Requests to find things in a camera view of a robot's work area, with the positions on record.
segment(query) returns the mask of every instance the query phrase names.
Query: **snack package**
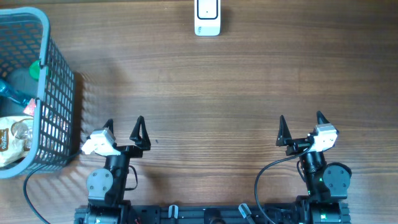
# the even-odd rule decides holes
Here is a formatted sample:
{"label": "snack package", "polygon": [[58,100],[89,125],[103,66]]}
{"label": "snack package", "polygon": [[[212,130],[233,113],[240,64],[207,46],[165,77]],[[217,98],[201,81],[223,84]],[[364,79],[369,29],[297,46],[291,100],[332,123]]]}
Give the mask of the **snack package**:
{"label": "snack package", "polygon": [[33,117],[0,118],[0,167],[22,157],[30,150],[33,138]]}

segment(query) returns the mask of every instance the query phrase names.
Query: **white rectangular object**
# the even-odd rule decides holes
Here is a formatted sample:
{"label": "white rectangular object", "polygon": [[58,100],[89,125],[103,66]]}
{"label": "white rectangular object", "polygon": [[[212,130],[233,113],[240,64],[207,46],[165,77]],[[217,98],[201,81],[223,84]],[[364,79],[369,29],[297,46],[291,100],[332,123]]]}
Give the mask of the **white rectangular object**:
{"label": "white rectangular object", "polygon": [[215,36],[221,30],[221,0],[194,0],[195,33]]}

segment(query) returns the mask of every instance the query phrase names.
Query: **green object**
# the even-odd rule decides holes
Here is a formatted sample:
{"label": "green object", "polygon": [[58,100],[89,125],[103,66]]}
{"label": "green object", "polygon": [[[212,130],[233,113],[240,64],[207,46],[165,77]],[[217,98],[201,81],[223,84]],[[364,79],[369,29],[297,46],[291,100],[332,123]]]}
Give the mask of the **green object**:
{"label": "green object", "polygon": [[32,63],[29,67],[29,75],[34,79],[34,80],[39,80],[40,77],[40,60],[37,60]]}

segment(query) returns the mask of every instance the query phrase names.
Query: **gray basket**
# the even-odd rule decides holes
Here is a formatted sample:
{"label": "gray basket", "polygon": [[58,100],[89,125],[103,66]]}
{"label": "gray basket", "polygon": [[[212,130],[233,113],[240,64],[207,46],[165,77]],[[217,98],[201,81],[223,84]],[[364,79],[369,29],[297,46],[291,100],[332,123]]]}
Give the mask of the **gray basket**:
{"label": "gray basket", "polygon": [[[0,179],[26,174],[41,164],[70,156],[76,87],[74,74],[50,36],[50,22],[44,12],[33,7],[1,9],[0,77],[29,68],[36,60],[40,60],[41,69],[32,146],[25,159],[0,170]],[[59,170],[68,162],[59,162],[40,172]]]}

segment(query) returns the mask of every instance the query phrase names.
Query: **wood grain surface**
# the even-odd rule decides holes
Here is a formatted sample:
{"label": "wood grain surface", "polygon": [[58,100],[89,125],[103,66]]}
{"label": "wood grain surface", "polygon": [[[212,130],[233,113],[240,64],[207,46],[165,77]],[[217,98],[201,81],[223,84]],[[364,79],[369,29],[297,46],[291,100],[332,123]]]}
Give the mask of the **wood grain surface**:
{"label": "wood grain surface", "polygon": [[[194,34],[193,1],[34,6],[78,80],[77,147],[108,118],[117,142],[130,144],[145,117],[152,149],[131,161],[139,186],[125,198],[134,205],[254,203],[259,170],[285,157],[275,147],[279,116],[300,138],[321,110],[341,133],[326,160],[353,170],[353,223],[397,223],[396,3],[223,1],[217,37]],[[87,204],[87,175],[103,165],[82,155],[33,177],[28,194],[48,221],[71,223]],[[0,223],[40,223],[23,180],[0,180]],[[262,202],[305,194],[295,161],[259,183]]]}

